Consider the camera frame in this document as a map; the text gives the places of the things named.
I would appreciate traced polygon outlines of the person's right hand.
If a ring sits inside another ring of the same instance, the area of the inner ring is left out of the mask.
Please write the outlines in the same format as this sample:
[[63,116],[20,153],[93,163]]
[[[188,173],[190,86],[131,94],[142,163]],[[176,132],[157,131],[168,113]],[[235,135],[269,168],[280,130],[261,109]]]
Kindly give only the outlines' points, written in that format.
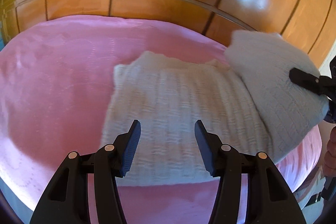
[[325,176],[336,176],[336,127],[334,127],[330,132],[322,169]]

